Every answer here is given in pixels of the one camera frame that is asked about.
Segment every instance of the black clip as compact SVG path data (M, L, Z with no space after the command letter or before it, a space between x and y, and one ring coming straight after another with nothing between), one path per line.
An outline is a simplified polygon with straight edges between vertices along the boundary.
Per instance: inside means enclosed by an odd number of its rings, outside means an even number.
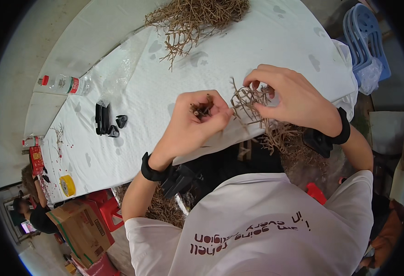
M307 128L303 132L303 144L317 152L324 158L329 158L333 149L332 142L329 137L316 129Z
M96 104L96 114L95 114L95 122L98 124L96 128L96 134L103 135L108 133L108 126L110 125L109 117L108 117L108 105L107 107L103 107L99 104Z
M116 116L116 124L117 126L121 129L125 126L125 124L127 123L127 115L119 115Z
M172 198L189 185L195 176L196 174L183 164L179 165L177 170L173 168L170 176L161 184L164 197Z
M108 129L108 136L113 137L113 138L118 138L119 137L119 130L117 130L116 126L111 125L110 128Z

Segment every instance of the cardboard box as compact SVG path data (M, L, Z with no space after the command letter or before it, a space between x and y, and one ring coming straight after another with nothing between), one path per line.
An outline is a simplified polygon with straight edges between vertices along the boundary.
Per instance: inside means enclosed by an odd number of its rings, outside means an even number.
M115 242L94 201L69 201L47 215L71 248L72 257L85 268Z

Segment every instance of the bottle label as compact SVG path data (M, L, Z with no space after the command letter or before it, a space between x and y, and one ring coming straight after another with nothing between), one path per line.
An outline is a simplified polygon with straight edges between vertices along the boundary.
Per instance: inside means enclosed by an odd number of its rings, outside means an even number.
M75 94L76 91L78 90L78 86L79 86L79 79L70 77L70 87L68 93Z

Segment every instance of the yellow tape roll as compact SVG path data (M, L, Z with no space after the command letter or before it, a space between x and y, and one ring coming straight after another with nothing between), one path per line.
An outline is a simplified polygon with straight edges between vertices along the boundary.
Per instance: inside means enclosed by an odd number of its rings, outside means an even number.
M76 193L75 183L70 175L61 176L59 179L59 185L61 185L62 191L66 196L72 196Z

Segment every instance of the black wristband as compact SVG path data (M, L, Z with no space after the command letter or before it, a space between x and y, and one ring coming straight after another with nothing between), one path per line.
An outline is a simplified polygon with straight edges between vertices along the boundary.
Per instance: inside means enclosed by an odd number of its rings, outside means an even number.
M165 181L172 170L172 164L170 164L164 171L160 172L150 168L148 164L149 159L150 155L148 155L148 152L145 152L144 156L142 157L142 166L140 167L140 172L142 175L150 181Z
M341 117L341 133L336 137L329 137L329 141L332 144L341 145L348 141L349 136L351 135L351 125L346 118L346 111L341 107L339 107L337 110Z

